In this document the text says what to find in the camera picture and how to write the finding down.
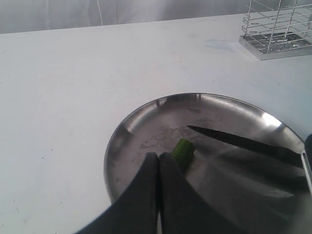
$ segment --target cucumber peel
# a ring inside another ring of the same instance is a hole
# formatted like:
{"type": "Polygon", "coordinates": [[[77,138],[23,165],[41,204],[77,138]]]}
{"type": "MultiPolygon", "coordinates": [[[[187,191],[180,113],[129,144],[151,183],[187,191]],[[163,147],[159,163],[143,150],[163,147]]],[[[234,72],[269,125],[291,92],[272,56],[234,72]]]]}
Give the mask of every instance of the cucumber peel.
{"type": "Polygon", "coordinates": [[[186,139],[180,139],[171,155],[179,165],[181,171],[184,171],[194,158],[195,146],[186,139]]]}

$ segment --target metal wire rack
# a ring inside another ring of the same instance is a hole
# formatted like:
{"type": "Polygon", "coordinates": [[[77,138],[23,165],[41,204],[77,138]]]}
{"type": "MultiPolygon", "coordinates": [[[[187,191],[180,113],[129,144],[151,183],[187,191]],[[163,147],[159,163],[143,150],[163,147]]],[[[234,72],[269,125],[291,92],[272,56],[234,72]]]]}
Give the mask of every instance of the metal wire rack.
{"type": "Polygon", "coordinates": [[[259,59],[312,54],[312,0],[251,0],[239,42],[259,59]]]}

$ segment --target black knife blade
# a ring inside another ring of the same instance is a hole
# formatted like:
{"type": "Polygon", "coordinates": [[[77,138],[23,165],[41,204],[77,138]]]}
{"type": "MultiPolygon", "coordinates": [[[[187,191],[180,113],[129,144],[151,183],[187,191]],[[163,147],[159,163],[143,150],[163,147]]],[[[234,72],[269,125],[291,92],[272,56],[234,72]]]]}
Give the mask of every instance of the black knife blade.
{"type": "Polygon", "coordinates": [[[295,167],[303,168],[301,161],[301,154],[281,146],[273,146],[259,141],[251,140],[241,136],[233,135],[230,133],[220,132],[208,128],[201,128],[196,126],[187,125],[190,129],[201,133],[205,136],[223,141],[230,145],[238,146],[255,153],[264,154],[276,158],[284,163],[290,164],[295,167]]]}

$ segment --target stainless steel plate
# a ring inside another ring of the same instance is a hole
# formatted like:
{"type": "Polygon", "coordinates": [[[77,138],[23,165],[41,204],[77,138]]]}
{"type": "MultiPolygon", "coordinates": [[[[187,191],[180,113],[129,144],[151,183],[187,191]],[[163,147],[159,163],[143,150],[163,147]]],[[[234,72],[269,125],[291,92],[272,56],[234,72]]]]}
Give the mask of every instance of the stainless steel plate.
{"type": "Polygon", "coordinates": [[[312,230],[312,199],[304,171],[202,136],[208,127],[302,152],[302,140],[284,123],[248,103],[211,94],[180,94],[151,101],[117,127],[107,146],[104,175],[115,201],[147,152],[170,152],[180,138],[196,147],[186,172],[217,211],[251,234],[305,234],[312,230]]]}

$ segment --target white table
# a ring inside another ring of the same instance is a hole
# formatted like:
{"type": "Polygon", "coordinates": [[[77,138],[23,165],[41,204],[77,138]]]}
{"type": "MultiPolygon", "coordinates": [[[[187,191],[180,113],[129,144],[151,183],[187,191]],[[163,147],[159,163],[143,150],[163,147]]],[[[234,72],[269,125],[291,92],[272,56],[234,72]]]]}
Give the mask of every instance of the white table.
{"type": "Polygon", "coordinates": [[[161,96],[231,96],[312,133],[312,56],[259,61],[242,18],[0,35],[0,233],[71,234],[100,215],[112,132],[161,96]]]}

